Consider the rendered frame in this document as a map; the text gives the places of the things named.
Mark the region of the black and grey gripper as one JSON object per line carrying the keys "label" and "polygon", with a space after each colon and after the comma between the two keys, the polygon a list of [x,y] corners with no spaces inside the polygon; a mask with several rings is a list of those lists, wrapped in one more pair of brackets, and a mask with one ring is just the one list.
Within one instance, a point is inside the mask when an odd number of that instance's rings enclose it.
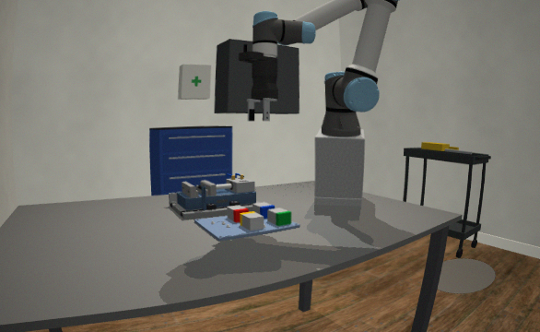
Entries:
{"label": "black and grey gripper", "polygon": [[270,121],[270,101],[278,99],[277,78],[277,44],[258,42],[252,45],[252,52],[247,52],[244,44],[239,60],[252,63],[252,98],[248,102],[248,121],[254,121],[254,103],[264,101],[263,121]]}

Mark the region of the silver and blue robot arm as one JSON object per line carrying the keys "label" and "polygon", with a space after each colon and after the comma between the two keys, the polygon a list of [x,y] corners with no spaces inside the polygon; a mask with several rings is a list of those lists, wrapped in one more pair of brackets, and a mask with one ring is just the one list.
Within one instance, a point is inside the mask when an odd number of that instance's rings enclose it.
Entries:
{"label": "silver and blue robot arm", "polygon": [[398,1],[332,0],[293,20],[278,19],[277,14],[271,11],[254,15],[252,44],[272,42],[287,46],[313,43],[316,30],[355,10],[367,8],[352,65],[347,66],[345,72],[325,75],[322,134],[338,137],[360,135],[357,112],[371,110],[379,100],[375,72],[389,18]]}

